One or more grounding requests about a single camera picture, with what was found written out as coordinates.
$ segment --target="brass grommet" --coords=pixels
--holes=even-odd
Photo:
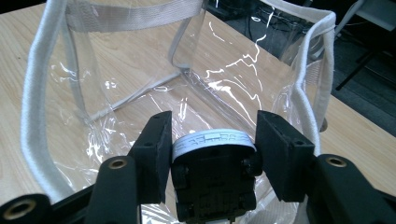
[[[336,157],[329,157],[326,158],[326,162],[329,163],[330,165],[336,166],[336,167],[346,167],[347,163],[339,158]]]
[[[112,161],[112,162],[108,165],[108,167],[109,167],[110,169],[116,170],[116,169],[120,169],[120,168],[126,166],[127,163],[128,163],[128,162],[127,162],[126,160],[118,159],[118,160]]]
[[[35,200],[25,199],[19,202],[15,202],[12,204],[6,212],[3,214],[3,218],[5,220],[14,220],[19,217],[23,217],[29,212],[35,209],[36,203]]]

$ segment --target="table surface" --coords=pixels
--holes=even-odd
[[[23,78],[43,8],[39,5],[0,15],[0,204],[23,194],[43,192],[20,149]],[[207,14],[204,26],[210,22],[225,32],[235,32]],[[202,38],[208,30],[203,29]],[[396,195],[396,138],[334,97],[326,118],[329,127],[320,134],[323,153],[350,159],[375,188]]]

